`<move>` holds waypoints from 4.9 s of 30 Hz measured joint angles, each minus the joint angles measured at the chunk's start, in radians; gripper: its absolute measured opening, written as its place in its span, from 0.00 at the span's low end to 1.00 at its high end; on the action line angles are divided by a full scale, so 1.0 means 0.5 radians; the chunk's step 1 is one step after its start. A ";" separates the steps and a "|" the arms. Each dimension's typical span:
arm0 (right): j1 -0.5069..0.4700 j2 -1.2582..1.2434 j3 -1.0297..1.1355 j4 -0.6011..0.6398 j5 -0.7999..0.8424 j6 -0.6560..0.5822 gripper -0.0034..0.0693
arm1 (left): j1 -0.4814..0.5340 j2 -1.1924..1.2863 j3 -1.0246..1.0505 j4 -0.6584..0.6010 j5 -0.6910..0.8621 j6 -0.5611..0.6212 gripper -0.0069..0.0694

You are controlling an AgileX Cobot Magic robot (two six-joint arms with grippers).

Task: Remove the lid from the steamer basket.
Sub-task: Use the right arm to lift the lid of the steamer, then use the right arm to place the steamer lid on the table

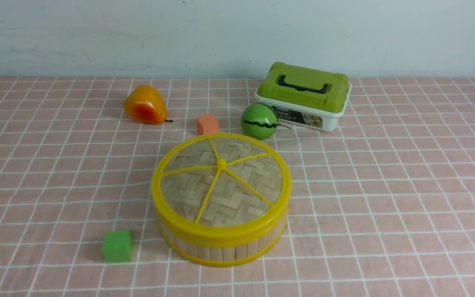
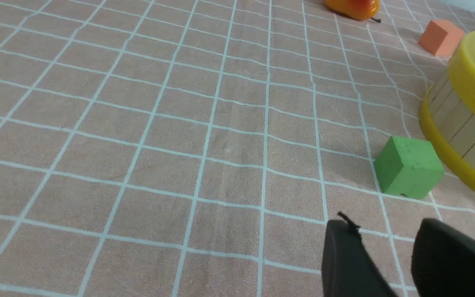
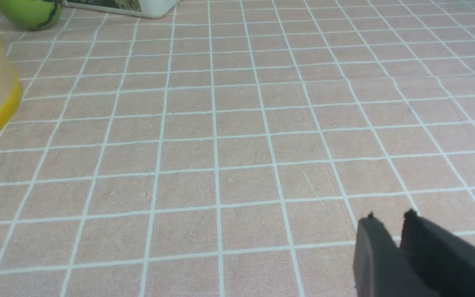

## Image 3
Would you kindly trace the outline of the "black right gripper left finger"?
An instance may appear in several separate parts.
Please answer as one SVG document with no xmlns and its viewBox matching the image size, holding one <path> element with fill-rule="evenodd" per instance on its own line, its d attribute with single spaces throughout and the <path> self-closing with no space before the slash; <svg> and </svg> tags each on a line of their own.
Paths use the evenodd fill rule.
<svg viewBox="0 0 475 297">
<path fill-rule="evenodd" d="M 373 212 L 358 220 L 353 272 L 358 297 L 439 296 L 413 271 Z"/>
</svg>

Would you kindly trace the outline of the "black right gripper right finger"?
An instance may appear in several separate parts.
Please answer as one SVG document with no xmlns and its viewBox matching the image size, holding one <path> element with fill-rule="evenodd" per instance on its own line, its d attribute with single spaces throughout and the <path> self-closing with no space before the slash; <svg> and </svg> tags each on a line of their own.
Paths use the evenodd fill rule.
<svg viewBox="0 0 475 297">
<path fill-rule="evenodd" d="M 475 297 L 475 245 L 409 210 L 400 250 L 438 297 Z"/>
</svg>

